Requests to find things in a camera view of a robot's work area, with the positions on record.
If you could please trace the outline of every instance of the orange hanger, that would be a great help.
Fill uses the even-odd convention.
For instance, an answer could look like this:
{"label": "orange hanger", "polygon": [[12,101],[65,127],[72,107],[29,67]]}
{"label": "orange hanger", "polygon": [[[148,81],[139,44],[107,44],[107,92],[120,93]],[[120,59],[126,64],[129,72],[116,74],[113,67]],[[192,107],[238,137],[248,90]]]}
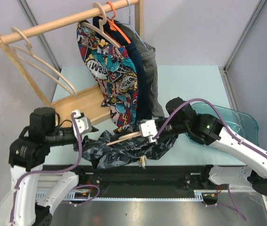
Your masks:
{"label": "orange hanger", "polygon": [[130,39],[127,37],[127,35],[116,25],[116,24],[113,24],[113,22],[110,20],[110,19],[108,19],[107,18],[107,21],[108,21],[108,23],[109,23],[109,25],[110,25],[110,28],[111,28],[111,26],[113,26],[123,37],[124,37],[124,39],[126,40],[126,42],[128,43],[128,44],[130,44],[131,43],[131,41],[130,41]]}
{"label": "orange hanger", "polygon": [[[116,16],[115,8],[114,8],[114,6],[113,6],[113,4],[112,4],[111,1],[107,1],[106,3],[109,4],[109,5],[111,6],[111,8],[113,9],[113,16],[111,17],[111,20],[112,20],[113,25],[115,25],[115,23],[114,23],[114,18],[115,18],[115,16]],[[116,32],[117,29],[116,29],[113,25],[110,24],[110,29],[111,29],[112,31],[115,31],[115,32]]]}

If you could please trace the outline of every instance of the light blue table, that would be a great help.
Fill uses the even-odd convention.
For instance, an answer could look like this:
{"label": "light blue table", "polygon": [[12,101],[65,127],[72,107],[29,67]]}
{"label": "light blue table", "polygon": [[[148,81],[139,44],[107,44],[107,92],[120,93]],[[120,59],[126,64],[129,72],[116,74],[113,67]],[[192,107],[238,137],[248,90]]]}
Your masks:
{"label": "light blue table", "polygon": [[[74,85],[77,91],[96,84],[89,70],[83,67],[63,67],[62,74]],[[183,100],[204,98],[211,103],[230,107],[217,66],[158,66],[158,100],[165,110],[167,102],[175,97]],[[68,96],[68,93],[57,86],[54,101]],[[91,139],[98,139],[106,129],[110,132],[116,126],[111,120],[106,120],[96,126],[99,132],[89,133]],[[54,147],[45,164],[74,164],[78,153],[72,145]],[[179,135],[175,145],[160,160],[148,160],[147,165],[244,165],[227,153],[193,144],[186,135]],[[91,165],[89,161],[81,160],[81,165]]]}

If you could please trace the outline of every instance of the wooden frame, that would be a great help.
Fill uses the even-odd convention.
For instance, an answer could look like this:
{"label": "wooden frame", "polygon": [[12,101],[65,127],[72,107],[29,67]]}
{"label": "wooden frame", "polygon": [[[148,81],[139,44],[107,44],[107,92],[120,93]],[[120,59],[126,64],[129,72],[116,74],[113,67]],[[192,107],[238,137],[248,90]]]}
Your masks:
{"label": "wooden frame", "polygon": [[[144,0],[128,0],[131,5],[135,5],[135,25],[138,34],[143,37],[143,11],[144,11]],[[120,9],[128,6],[126,0],[119,0],[112,3],[115,9]],[[109,4],[103,5],[104,11],[111,12],[113,9]],[[26,70],[21,62],[21,59],[17,56],[17,53],[9,46],[9,44],[30,38],[45,32],[49,32],[70,24],[80,22],[85,19],[89,19],[95,16],[101,15],[101,11],[98,8],[92,8],[78,14],[67,16],[55,21],[51,21],[45,24],[40,24],[25,30],[21,33],[14,32],[7,35],[0,34],[0,48],[15,65],[18,71],[24,76],[27,82],[31,85],[38,97],[43,101],[46,106],[54,107],[56,112],[61,116],[61,120],[70,119],[70,114],[73,110],[79,109],[84,112],[84,114],[90,118],[92,124],[98,124],[104,120],[110,118],[109,107],[101,107],[103,101],[103,95],[98,86],[93,86],[91,88],[85,89],[78,92],[76,97],[70,96],[60,99],[51,103],[44,93],[41,91],[37,83],[31,77],[29,72]]]}

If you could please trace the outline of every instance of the wire hanger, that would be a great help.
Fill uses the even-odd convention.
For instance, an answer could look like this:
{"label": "wire hanger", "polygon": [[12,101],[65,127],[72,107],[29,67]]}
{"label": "wire hanger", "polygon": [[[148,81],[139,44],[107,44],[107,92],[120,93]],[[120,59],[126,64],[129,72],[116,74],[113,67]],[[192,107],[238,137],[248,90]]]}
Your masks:
{"label": "wire hanger", "polygon": [[99,27],[100,29],[98,29],[97,27],[95,27],[94,25],[91,25],[90,23],[86,23],[86,22],[81,22],[81,26],[85,26],[88,27],[92,30],[94,30],[95,32],[99,33],[103,38],[105,38],[107,41],[109,41],[111,44],[113,44],[113,46],[119,48],[120,45],[111,37],[109,37],[103,29],[103,25],[105,25],[107,23],[107,16],[106,16],[106,12],[104,11],[102,5],[98,2],[95,2],[94,4],[92,4],[92,7],[97,7],[101,14],[103,15],[103,19],[99,19]]}
{"label": "wire hanger", "polygon": [[144,41],[142,40],[142,38],[139,36],[139,34],[137,33],[137,31],[136,31],[136,30],[134,29],[134,27],[132,26],[132,23],[131,23],[131,5],[130,5],[129,0],[126,0],[126,1],[128,2],[128,5],[129,5],[129,22],[128,22],[128,24],[126,24],[126,23],[120,23],[120,24],[130,25],[131,28],[132,28],[132,30],[134,31],[134,33],[135,33],[135,34],[138,36],[138,38],[142,41],[144,47],[145,47],[145,48],[147,49],[147,51],[148,51],[148,48],[147,48],[146,44],[144,43]]}
{"label": "wire hanger", "polygon": [[[49,78],[51,78],[52,80],[54,80],[54,82],[56,82],[58,85],[60,85],[63,89],[65,89],[69,94],[73,95],[73,96],[77,96],[77,91],[76,89],[73,87],[73,85],[59,72],[57,71],[54,67],[52,67],[52,65],[50,65],[49,63],[47,63],[46,61],[42,60],[41,58],[37,57],[35,55],[35,53],[32,50],[32,44],[29,41],[29,39],[22,33],[21,30],[19,30],[17,27],[12,27],[11,28],[12,32],[16,32],[18,34],[20,34],[23,39],[25,40],[25,47],[26,49],[19,47],[19,46],[11,46],[11,48],[15,51],[17,57],[24,61],[25,63],[27,63],[28,65],[36,68],[38,71],[44,73],[46,76],[48,76]],[[42,68],[38,67],[37,65],[35,65],[34,63],[28,61],[27,59],[23,58],[19,53],[17,53],[17,50],[29,55],[30,57],[34,58],[35,60],[39,61],[40,63],[42,63],[43,65],[45,65],[46,67],[48,67],[50,70],[52,70],[59,78],[61,78],[70,88],[71,90],[66,87],[61,81],[59,81],[58,79],[56,79],[54,76],[52,76],[50,73],[48,73],[47,71],[44,71]]]}

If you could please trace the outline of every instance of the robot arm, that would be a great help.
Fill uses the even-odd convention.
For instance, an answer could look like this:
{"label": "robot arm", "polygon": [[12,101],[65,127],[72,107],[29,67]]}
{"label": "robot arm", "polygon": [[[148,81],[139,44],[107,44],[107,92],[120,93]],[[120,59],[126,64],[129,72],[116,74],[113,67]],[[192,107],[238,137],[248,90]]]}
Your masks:
{"label": "robot arm", "polygon": [[[221,167],[206,166],[202,173],[212,184],[235,184],[251,186],[260,194],[267,196],[267,151],[255,146],[239,135],[238,142],[230,135],[227,128],[216,117],[210,114],[196,114],[190,104],[181,110],[182,99],[175,98],[166,105],[172,117],[169,119],[149,120],[140,124],[140,132],[148,141],[158,142],[161,137],[187,133],[195,142],[208,145],[227,152],[246,166]],[[75,111],[75,123],[79,134],[95,131],[88,118]],[[55,110],[53,108],[38,108],[30,115],[30,126],[26,127],[20,137],[10,146],[9,164],[11,165],[12,190],[19,178],[30,171],[42,170],[45,157],[50,152],[51,146],[68,145],[77,143],[79,137],[74,133],[74,127],[57,128]],[[11,211],[14,224],[17,226],[49,225],[52,215],[64,197],[78,184],[78,175],[74,172],[64,172],[61,179],[43,197],[35,203],[35,194],[39,173],[26,176],[19,184],[17,195],[14,195],[15,205]]]}
{"label": "robot arm", "polygon": [[[95,130],[90,120],[80,111],[74,113],[74,123],[79,129],[79,135]],[[75,144],[78,142],[73,127],[61,128],[56,126],[55,110],[53,108],[37,108],[30,115],[30,126],[26,127],[20,137],[10,146],[9,164],[11,165],[12,190],[17,187],[19,179],[29,174],[19,183],[14,193],[14,209],[11,217],[16,226],[49,225],[52,215],[67,194],[77,186],[79,177],[74,172],[67,171],[48,192],[47,196],[35,203],[39,172],[42,170],[46,155],[51,146]]]}
{"label": "robot arm", "polygon": [[239,136],[233,130],[225,128],[222,121],[215,116],[196,114],[190,104],[178,110],[184,102],[179,97],[169,101],[166,108],[170,118],[151,120],[141,124],[142,136],[148,137],[149,142],[157,142],[160,137],[187,133],[196,143],[229,153],[247,166],[207,166],[209,170],[204,177],[216,185],[251,186],[258,193],[267,196],[267,151]]}

